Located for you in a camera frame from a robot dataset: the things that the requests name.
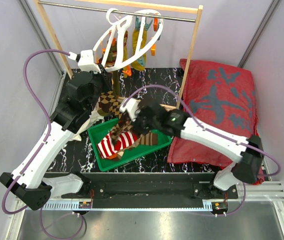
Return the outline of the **white round clip hanger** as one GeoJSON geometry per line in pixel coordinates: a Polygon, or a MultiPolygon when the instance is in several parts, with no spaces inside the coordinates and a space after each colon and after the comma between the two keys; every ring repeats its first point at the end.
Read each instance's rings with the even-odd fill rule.
{"type": "MultiPolygon", "coordinates": [[[[130,66],[131,69],[134,69],[131,64],[134,61],[137,61],[143,54],[147,54],[147,52],[151,52],[151,47],[153,44],[156,45],[156,42],[160,39],[163,28],[164,21],[159,18],[151,18],[145,16],[138,16],[141,21],[141,26],[139,29],[138,42],[136,46],[136,51],[133,52],[132,47],[132,35],[135,29],[135,18],[136,16],[126,15],[124,18],[117,19],[116,21],[110,20],[110,15],[112,14],[112,10],[117,10],[115,8],[110,8],[106,13],[106,19],[110,23],[109,29],[99,38],[96,44],[93,47],[93,54],[95,63],[98,64],[98,60],[102,57],[102,49],[100,43],[102,42],[103,47],[107,45],[104,57],[102,59],[101,65],[106,69],[107,72],[114,72],[117,70],[123,70],[124,67],[130,66]],[[145,46],[141,49],[142,35],[143,30],[147,31],[147,40],[145,46]],[[128,39],[127,39],[127,60],[123,60],[123,42],[124,42],[124,34],[128,31],[128,39]],[[110,51],[110,47],[112,44],[113,38],[116,38],[117,41],[117,57],[114,66],[106,67],[105,63],[108,57],[108,53],[110,51]]],[[[136,13],[142,14],[159,14],[157,10],[153,9],[143,9],[136,11],[136,13]]]]}

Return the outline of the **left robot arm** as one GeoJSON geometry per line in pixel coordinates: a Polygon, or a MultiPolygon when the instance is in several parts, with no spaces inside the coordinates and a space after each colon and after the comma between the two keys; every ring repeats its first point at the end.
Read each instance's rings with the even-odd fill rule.
{"type": "Polygon", "coordinates": [[[79,172],[52,178],[44,175],[63,146],[89,120],[100,96],[112,90],[112,74],[77,72],[66,88],[67,97],[56,106],[36,146],[12,173],[0,176],[7,191],[34,211],[52,198],[66,194],[84,198],[90,191],[90,180],[79,172]]]}

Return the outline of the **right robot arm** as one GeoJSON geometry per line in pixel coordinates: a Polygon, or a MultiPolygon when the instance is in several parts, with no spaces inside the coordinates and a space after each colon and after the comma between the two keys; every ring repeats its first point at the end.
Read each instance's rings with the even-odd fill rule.
{"type": "Polygon", "coordinates": [[[258,181],[264,159],[259,136],[247,138],[233,135],[204,122],[195,122],[180,109],[166,110],[157,103],[142,105],[131,99],[122,107],[122,111],[128,112],[133,131],[137,134],[159,130],[171,137],[202,144],[228,157],[232,163],[217,172],[208,187],[212,197],[222,197],[231,186],[239,182],[253,185],[258,181]]]}

